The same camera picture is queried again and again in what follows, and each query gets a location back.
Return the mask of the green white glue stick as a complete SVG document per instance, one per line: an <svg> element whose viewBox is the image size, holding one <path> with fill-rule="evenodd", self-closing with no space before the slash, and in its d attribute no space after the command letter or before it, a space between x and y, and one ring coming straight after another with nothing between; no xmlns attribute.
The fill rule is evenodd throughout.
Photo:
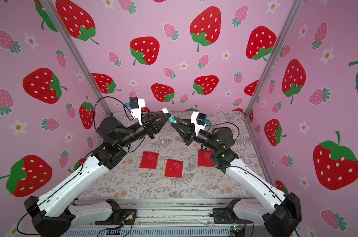
<svg viewBox="0 0 358 237"><path fill-rule="evenodd" d="M163 119L165 121L169 121L171 123L177 123L176 119L173 117L173 115L169 112L169 110L167 108L163 108L162 109L163 112Z"/></svg>

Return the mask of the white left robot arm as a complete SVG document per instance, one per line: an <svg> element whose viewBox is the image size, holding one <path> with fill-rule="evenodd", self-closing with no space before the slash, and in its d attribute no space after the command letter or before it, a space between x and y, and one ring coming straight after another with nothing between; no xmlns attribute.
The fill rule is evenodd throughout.
<svg viewBox="0 0 358 237"><path fill-rule="evenodd" d="M149 112L141 122L128 127L115 117L105 118L96 132L103 143L59 185L40 197L29 197L24 206L32 224L42 237L60 237L70 228L94 222L97 225L117 225L125 221L121 207L113 199L85 207L71 203L100 176L113 169L126 156L126 147L143 139L154 138L167 121L174 121L169 112Z"/></svg>

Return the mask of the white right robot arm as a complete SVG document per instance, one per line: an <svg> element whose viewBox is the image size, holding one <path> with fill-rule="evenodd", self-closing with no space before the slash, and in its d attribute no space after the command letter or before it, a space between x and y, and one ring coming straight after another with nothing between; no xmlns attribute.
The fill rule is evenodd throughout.
<svg viewBox="0 0 358 237"><path fill-rule="evenodd" d="M286 194L253 172L232 150L235 144L231 128L218 124L212 132L206 119L170 118L171 126L186 145L200 144L213 153L214 167L245 187L258 200L258 204L235 199L229 205L229 217L247 220L264 226L273 237L298 237L297 227L302 220L300 199L294 193Z"/></svg>

